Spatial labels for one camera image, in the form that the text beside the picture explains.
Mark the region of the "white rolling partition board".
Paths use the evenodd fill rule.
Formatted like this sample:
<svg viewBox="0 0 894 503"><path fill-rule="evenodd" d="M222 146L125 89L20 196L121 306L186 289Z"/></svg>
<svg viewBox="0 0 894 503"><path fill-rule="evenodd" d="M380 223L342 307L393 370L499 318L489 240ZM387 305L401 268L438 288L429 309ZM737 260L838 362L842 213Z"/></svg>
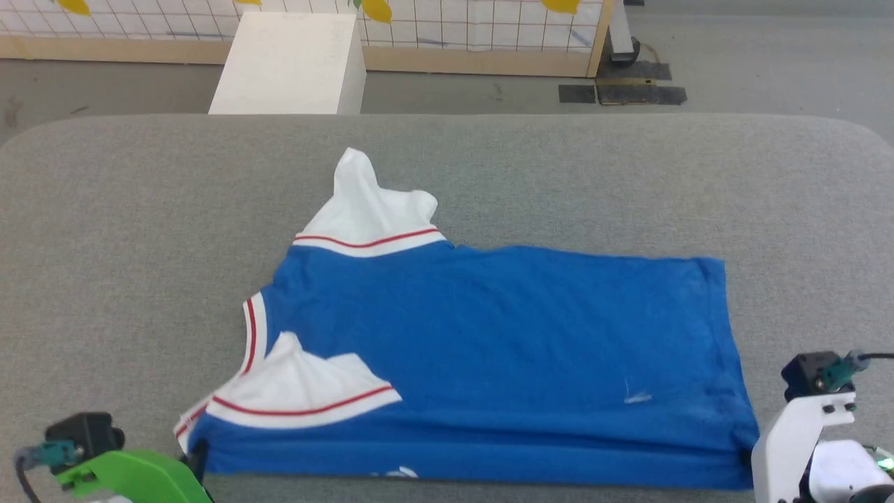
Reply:
<svg viewBox="0 0 894 503"><path fill-rule="evenodd" d="M630 31L628 3L634 0L613 0L612 18L608 26L608 41L610 45L608 60L618 68L628 68L638 61L640 54L640 42Z"/></svg>

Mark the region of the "large black floor tape patch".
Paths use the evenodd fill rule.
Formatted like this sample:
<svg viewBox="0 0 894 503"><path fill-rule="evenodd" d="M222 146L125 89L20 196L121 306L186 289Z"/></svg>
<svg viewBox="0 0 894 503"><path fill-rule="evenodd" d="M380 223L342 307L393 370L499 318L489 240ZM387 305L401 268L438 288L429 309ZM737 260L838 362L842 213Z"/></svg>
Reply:
<svg viewBox="0 0 894 503"><path fill-rule="evenodd" d="M686 89L664 85L671 82L670 64L635 61L630 66L601 66L594 80L595 96L601 105L682 105L689 100Z"/></svg>

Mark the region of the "white rectangular box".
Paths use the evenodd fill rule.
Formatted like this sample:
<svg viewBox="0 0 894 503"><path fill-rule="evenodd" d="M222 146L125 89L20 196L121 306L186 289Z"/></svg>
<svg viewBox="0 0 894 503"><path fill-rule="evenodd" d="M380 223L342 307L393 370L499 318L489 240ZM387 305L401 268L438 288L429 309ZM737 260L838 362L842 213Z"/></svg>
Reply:
<svg viewBox="0 0 894 503"><path fill-rule="evenodd" d="M243 14L211 115L358 115L366 86L352 14Z"/></svg>

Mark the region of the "bright green left gripper body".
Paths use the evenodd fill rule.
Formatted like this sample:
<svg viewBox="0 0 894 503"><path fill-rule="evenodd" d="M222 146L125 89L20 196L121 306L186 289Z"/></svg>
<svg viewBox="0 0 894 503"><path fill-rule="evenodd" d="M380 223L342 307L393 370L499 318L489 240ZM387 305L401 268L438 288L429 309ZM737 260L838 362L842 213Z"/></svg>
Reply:
<svg viewBox="0 0 894 503"><path fill-rule="evenodd" d="M55 480L74 497L107 490L131 503L213 503L188 465L152 450L108 451Z"/></svg>

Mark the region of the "blue T-shirt with white sleeves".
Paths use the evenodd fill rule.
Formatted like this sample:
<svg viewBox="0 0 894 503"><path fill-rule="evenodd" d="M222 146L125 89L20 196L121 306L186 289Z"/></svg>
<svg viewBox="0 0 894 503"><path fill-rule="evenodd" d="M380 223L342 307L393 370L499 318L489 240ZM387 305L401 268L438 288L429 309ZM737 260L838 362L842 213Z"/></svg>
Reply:
<svg viewBox="0 0 894 503"><path fill-rule="evenodd" d="M750 490L718 258L454 245L349 147L175 426L211 472Z"/></svg>

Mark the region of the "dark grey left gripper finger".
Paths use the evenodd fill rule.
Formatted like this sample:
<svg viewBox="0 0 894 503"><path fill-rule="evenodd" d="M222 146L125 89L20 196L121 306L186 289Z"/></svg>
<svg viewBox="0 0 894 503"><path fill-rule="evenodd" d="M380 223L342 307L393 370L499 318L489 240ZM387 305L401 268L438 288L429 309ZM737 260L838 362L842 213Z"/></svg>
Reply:
<svg viewBox="0 0 894 503"><path fill-rule="evenodd" d="M208 446L206 439L198 440L191 450L185 454L185 465L192 472L199 484L203 484L205 476L205 464L207 464Z"/></svg>

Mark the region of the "lemon print tiled wall panel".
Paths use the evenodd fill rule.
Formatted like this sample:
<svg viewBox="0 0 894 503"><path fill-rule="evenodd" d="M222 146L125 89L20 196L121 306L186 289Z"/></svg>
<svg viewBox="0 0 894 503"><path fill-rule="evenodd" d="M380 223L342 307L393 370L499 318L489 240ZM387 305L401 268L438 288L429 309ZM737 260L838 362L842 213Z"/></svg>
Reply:
<svg viewBox="0 0 894 503"><path fill-rule="evenodd" d="M0 59L216 66L286 14L354 17L372 71L593 78L629 35L624 0L0 0Z"/></svg>

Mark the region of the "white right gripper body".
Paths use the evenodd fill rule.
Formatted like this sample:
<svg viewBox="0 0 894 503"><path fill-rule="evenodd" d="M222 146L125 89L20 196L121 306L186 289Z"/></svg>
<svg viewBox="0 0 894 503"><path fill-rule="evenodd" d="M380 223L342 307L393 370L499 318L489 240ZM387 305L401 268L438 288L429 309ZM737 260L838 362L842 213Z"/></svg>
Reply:
<svg viewBox="0 0 894 503"><path fill-rule="evenodd" d="M855 393L794 398L751 456L756 503L894 503L894 455L853 440L823 442L855 421Z"/></svg>

